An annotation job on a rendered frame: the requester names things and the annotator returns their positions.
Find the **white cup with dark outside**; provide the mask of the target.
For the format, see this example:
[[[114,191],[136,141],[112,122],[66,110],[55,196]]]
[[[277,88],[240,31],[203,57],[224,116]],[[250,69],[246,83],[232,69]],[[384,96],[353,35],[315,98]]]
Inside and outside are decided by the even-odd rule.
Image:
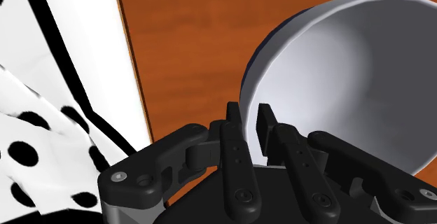
[[[258,106],[302,135],[321,130],[409,173],[437,158],[437,2],[332,0],[273,29],[240,90],[252,161],[267,162]]]

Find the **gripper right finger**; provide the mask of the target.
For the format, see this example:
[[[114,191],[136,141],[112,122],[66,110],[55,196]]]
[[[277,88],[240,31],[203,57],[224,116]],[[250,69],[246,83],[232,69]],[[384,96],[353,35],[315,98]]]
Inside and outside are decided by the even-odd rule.
[[[309,224],[437,224],[437,188],[329,134],[277,122],[260,104],[256,132],[268,162],[283,164]]]

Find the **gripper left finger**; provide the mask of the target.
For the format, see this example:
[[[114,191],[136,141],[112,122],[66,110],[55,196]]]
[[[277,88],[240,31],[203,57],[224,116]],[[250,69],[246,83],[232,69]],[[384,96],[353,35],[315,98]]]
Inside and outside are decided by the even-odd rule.
[[[239,105],[230,101],[226,119],[209,127],[187,124],[101,173],[104,223],[153,224],[172,195],[212,166],[222,174],[228,217],[238,224],[254,222],[261,213],[261,194]]]

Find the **white black-spotted robot stand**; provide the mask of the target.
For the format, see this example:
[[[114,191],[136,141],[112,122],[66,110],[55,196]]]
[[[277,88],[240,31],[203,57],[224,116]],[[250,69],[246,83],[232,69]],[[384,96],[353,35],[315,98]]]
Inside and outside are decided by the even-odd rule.
[[[106,224],[99,174],[151,142],[121,0],[0,0],[0,224]]]

